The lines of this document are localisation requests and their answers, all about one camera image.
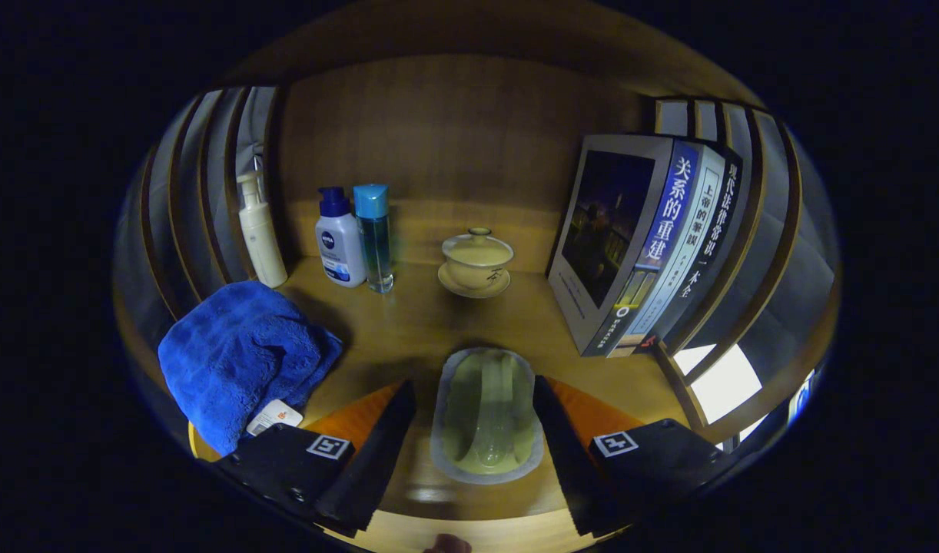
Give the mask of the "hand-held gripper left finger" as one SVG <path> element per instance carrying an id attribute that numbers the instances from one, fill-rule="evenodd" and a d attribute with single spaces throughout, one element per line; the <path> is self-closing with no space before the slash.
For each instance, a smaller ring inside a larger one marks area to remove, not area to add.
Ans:
<path id="1" fill-rule="evenodd" d="M 371 523 L 416 414 L 413 382 L 369 393 L 307 429 L 278 423 L 216 461 L 245 495 L 353 538 Z"/>

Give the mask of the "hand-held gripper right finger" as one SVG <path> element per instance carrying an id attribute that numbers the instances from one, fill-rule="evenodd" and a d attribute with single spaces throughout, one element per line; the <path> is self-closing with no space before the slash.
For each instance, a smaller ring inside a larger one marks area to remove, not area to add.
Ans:
<path id="1" fill-rule="evenodd" d="M 735 465 L 673 418 L 644 423 L 550 377 L 534 379 L 533 405 L 579 535 L 621 531 L 697 496 Z"/>

